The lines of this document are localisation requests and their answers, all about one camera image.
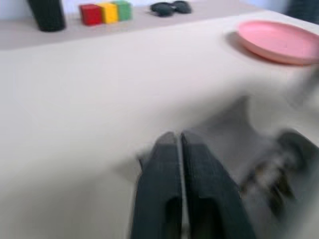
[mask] black object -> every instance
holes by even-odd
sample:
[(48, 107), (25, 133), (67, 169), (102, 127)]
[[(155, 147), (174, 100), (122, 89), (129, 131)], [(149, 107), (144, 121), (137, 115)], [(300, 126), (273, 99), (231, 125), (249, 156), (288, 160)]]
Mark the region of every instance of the black object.
[(60, 0), (28, 0), (28, 2), (41, 31), (54, 32), (65, 28)]
[(186, 1), (175, 1), (173, 3), (158, 2), (151, 5), (150, 9), (160, 17), (172, 16), (174, 12), (182, 14), (188, 14), (192, 12), (189, 3)]
[(151, 5), (151, 11), (156, 12), (158, 16), (172, 16), (174, 13), (174, 8), (168, 2), (158, 2)]
[(182, 192), (173, 133), (161, 136), (148, 160), (140, 161), (131, 239), (179, 239)]
[(191, 13), (191, 7), (188, 2), (186, 1), (175, 1), (172, 3), (175, 7), (175, 11), (182, 14)]
[(183, 160), (191, 238), (256, 239), (238, 192), (203, 141), (183, 132)]

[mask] yellow block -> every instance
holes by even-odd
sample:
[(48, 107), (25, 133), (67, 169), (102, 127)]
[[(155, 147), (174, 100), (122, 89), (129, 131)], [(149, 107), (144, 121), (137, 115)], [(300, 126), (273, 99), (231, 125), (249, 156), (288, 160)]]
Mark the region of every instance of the yellow block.
[(98, 4), (102, 8), (102, 18), (104, 23), (118, 22), (118, 7), (113, 3)]

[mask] green block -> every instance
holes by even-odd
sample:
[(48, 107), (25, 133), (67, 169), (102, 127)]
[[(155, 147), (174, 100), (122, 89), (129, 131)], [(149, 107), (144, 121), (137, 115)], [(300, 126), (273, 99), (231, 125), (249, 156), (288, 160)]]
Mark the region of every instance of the green block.
[(114, 1), (118, 7), (119, 21), (127, 21), (132, 19), (132, 6), (128, 1), (119, 0)]

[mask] table surface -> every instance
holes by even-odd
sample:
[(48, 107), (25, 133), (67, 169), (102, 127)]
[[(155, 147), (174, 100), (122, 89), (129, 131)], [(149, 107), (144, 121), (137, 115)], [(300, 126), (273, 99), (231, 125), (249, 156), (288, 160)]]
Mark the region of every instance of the table surface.
[[(137, 153), (240, 92), (281, 96), (309, 71), (241, 48), (234, 31), (251, 19), (319, 33), (317, 25), (263, 10), (0, 50), (0, 237), (126, 238)], [(260, 119), (269, 109), (255, 108), (260, 131), (289, 123), (319, 145), (316, 118), (298, 121), (306, 110), (266, 125)]]

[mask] toy block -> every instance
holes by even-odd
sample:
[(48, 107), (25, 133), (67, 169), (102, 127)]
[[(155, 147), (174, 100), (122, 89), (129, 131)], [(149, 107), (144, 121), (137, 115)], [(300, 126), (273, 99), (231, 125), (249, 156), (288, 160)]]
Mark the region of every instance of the toy block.
[(128, 1), (118, 0), (114, 1), (118, 7), (119, 21), (127, 21), (132, 19), (132, 6)]
[(113, 3), (101, 3), (102, 19), (106, 24), (118, 22), (118, 8)]
[(95, 4), (80, 5), (82, 22), (84, 25), (92, 26), (103, 23), (102, 8)]

